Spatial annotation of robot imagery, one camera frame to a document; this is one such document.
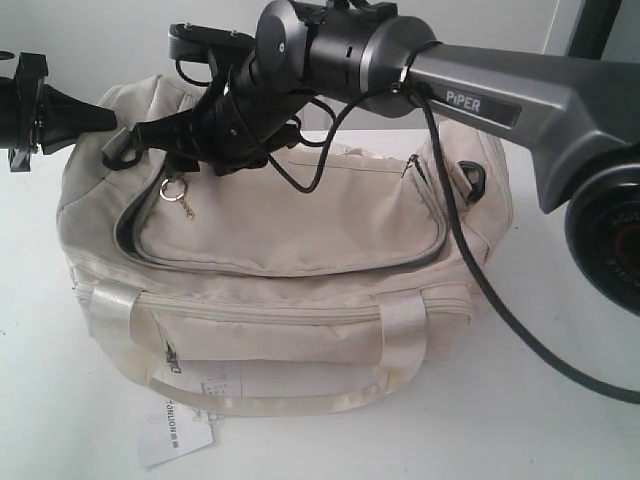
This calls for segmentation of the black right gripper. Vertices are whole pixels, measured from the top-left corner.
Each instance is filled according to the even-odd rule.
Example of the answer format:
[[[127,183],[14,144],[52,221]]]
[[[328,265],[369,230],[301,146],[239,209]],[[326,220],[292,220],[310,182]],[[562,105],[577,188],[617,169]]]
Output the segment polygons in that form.
[[[189,61],[211,72],[192,110],[139,122],[130,132],[133,149],[165,151],[166,175],[199,172],[201,162],[218,175],[262,168],[272,152],[300,142],[291,121],[318,97],[315,91],[300,85],[278,90],[254,49],[205,49]]]

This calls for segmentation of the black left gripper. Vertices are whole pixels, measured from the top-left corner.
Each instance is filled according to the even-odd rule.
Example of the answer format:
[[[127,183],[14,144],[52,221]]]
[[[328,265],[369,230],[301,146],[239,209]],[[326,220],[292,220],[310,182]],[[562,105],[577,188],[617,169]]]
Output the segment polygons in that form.
[[[1,149],[8,152],[13,173],[29,172],[31,156],[39,150],[53,154],[84,133],[117,127],[112,110],[46,85],[48,75],[44,54],[21,52],[13,77],[1,77]]]

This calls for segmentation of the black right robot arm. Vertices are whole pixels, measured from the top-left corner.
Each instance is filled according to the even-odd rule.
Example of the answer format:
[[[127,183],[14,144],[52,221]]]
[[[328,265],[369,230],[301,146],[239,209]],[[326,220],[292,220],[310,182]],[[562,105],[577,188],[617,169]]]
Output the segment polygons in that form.
[[[84,306],[223,324],[374,318],[385,297],[465,301],[511,222],[502,145],[566,207],[574,261],[639,309],[639,68],[450,46],[392,3],[273,1],[254,35],[175,24],[166,76],[111,88],[76,139],[58,238]]]

